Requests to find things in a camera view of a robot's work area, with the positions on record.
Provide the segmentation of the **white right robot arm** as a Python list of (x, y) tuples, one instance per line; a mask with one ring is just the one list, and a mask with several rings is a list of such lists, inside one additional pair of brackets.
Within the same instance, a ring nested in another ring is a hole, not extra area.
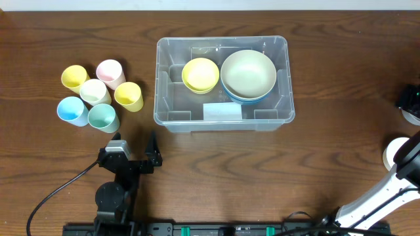
[(400, 206), (419, 198), (419, 133), (396, 150), (387, 175), (357, 200), (338, 209), (339, 227), (369, 229)]

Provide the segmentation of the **large beige bowl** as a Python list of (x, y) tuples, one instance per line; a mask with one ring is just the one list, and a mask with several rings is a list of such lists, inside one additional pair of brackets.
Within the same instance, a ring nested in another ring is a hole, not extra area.
[(234, 95), (258, 98), (276, 84), (277, 70), (265, 54), (255, 50), (240, 50), (223, 62), (220, 79)]

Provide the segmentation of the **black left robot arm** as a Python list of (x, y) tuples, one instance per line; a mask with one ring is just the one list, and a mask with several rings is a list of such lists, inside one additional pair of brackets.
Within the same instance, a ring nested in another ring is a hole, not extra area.
[(96, 191), (98, 207), (94, 220), (94, 235), (145, 235), (146, 227), (133, 218), (142, 174), (152, 174), (162, 165), (156, 134), (151, 133), (146, 146), (146, 160), (131, 160), (127, 141), (116, 133), (98, 153), (100, 167), (115, 174), (114, 181), (102, 184)]

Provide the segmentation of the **large dark blue bowl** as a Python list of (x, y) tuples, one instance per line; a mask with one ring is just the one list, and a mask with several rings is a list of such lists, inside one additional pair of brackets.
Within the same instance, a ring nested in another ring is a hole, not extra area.
[(222, 88), (225, 92), (225, 94), (227, 95), (227, 97), (229, 97), (229, 99), (231, 99), (233, 102), (241, 104), (241, 105), (251, 105), (251, 104), (256, 104), (262, 100), (264, 100), (266, 97), (268, 97), (272, 91), (272, 89), (275, 87), (275, 85), (273, 85), (270, 90), (263, 96), (258, 97), (258, 98), (240, 98), (239, 96), (234, 95), (233, 93), (231, 93), (226, 85), (224, 84), (223, 81), (220, 82), (222, 85)]

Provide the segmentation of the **small yellow bowl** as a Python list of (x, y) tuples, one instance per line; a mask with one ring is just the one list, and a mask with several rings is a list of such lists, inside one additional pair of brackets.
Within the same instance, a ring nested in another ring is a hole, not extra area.
[(210, 92), (219, 82), (219, 77), (216, 63), (207, 58), (195, 58), (182, 69), (182, 82), (196, 94)]

